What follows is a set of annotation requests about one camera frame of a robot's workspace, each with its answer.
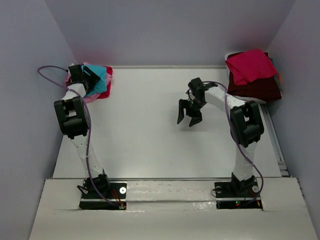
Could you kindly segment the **turquoise t shirt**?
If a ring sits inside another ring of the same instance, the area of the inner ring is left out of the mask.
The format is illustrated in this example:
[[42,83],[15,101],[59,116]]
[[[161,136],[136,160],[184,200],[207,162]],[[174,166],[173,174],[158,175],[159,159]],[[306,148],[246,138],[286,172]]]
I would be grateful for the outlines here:
[[85,97],[107,91],[107,69],[104,66],[84,64],[82,67],[88,89]]

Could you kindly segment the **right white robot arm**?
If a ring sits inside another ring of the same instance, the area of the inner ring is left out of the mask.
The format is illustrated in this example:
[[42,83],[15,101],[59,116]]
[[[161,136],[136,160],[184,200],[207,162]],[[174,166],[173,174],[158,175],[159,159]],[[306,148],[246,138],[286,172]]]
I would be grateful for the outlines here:
[[190,127],[199,124],[203,120],[201,109],[205,105],[212,105],[226,114],[230,135],[236,145],[231,180],[215,183],[215,196],[219,199],[243,198],[246,194],[258,197],[263,185],[258,185],[254,176],[254,172],[260,173],[254,157],[265,131],[258,104],[228,94],[222,83],[202,81],[199,77],[188,83],[186,94],[186,99],[178,101],[177,122],[188,116]]

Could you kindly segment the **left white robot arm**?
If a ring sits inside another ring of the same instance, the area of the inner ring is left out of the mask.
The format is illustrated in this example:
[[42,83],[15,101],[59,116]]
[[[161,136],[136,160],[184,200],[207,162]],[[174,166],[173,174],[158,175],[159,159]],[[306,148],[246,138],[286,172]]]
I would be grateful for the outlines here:
[[102,196],[111,190],[111,185],[91,144],[91,117],[84,100],[100,78],[84,64],[70,65],[68,74],[67,92],[53,104],[57,121],[62,134],[76,148],[84,168],[85,181],[78,189],[83,194],[96,192]]

